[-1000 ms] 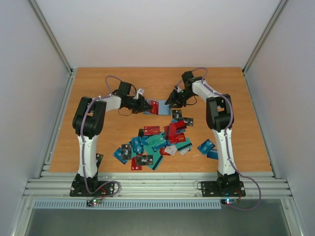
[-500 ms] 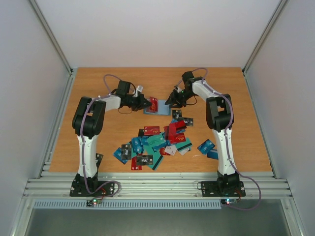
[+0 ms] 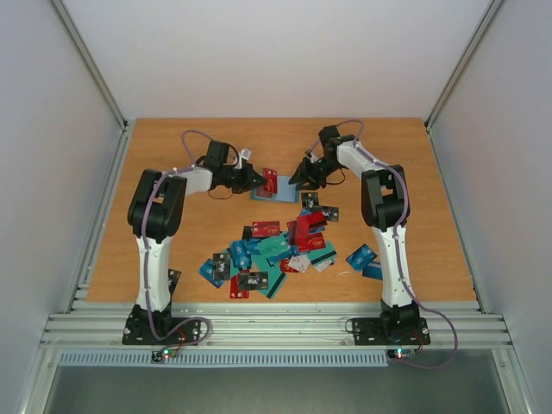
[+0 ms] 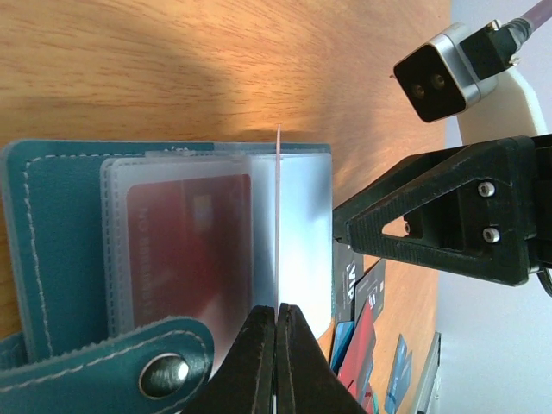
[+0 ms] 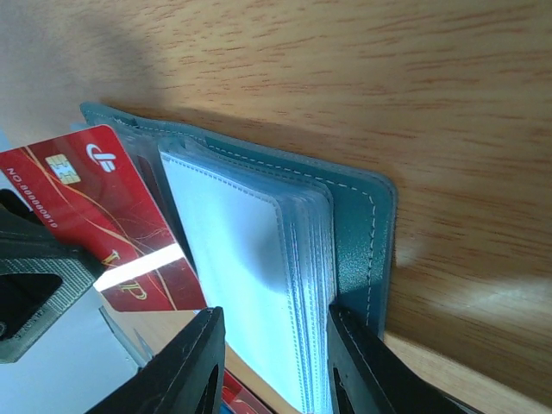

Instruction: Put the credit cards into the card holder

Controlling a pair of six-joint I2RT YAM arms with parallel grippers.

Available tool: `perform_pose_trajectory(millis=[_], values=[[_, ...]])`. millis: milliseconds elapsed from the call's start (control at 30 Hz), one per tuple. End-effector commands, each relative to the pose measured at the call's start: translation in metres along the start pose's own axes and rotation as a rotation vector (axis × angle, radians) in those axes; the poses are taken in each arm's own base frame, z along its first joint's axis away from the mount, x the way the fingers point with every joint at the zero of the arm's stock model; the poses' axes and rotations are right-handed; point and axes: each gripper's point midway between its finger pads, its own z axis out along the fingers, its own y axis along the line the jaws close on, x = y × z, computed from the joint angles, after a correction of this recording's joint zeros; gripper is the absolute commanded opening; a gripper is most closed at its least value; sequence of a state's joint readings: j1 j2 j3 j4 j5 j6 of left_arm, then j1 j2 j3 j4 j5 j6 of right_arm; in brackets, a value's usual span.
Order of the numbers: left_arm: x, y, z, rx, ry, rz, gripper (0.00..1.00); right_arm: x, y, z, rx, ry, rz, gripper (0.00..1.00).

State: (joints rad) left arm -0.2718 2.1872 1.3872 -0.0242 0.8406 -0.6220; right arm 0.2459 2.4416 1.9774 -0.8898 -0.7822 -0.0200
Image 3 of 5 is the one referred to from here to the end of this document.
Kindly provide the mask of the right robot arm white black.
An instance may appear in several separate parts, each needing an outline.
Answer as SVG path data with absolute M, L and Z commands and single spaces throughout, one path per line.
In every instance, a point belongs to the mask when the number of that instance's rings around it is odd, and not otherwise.
M 318 190 L 343 168 L 360 179 L 361 214 L 376 238 L 382 270 L 381 313 L 375 329 L 385 344 L 399 343 L 422 326 L 405 246 L 410 202 L 404 168 L 377 159 L 357 136 L 341 135 L 336 125 L 322 128 L 318 143 L 323 156 L 317 159 L 307 151 L 289 183 L 299 190 Z

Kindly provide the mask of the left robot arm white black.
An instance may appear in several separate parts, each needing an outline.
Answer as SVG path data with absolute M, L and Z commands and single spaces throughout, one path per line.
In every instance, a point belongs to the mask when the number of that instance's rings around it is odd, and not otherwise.
M 124 345 L 197 345 L 206 338 L 202 328 L 210 326 L 208 320 L 172 314 L 180 277 L 169 267 L 173 237 L 187 196 L 218 186 L 242 194 L 267 182 L 250 158 L 248 148 L 237 151 L 226 142 L 211 141 L 206 155 L 186 168 L 144 170 L 127 214 L 139 251 L 140 287 L 123 329 Z

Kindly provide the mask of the black card near right arm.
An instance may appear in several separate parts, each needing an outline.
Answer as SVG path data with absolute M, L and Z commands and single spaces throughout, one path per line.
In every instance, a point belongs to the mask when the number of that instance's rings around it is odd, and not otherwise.
M 318 206 L 317 211 L 321 211 L 328 222 L 338 222 L 340 211 L 338 207 L 333 206 Z

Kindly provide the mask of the red gold VIP card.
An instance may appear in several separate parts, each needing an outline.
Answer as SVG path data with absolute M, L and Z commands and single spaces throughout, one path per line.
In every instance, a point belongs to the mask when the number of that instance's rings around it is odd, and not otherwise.
M 275 170 L 264 168 L 263 178 L 267 181 L 256 190 L 256 195 L 261 198 L 272 198 L 278 192 L 278 174 Z

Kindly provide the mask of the teal leather card holder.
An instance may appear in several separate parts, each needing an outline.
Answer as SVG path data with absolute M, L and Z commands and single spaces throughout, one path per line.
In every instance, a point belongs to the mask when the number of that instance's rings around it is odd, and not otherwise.
M 290 176 L 278 176 L 278 192 L 269 198 L 258 196 L 255 192 L 251 194 L 251 199 L 264 202 L 291 203 L 299 202 L 299 191 L 295 185 L 289 184 Z

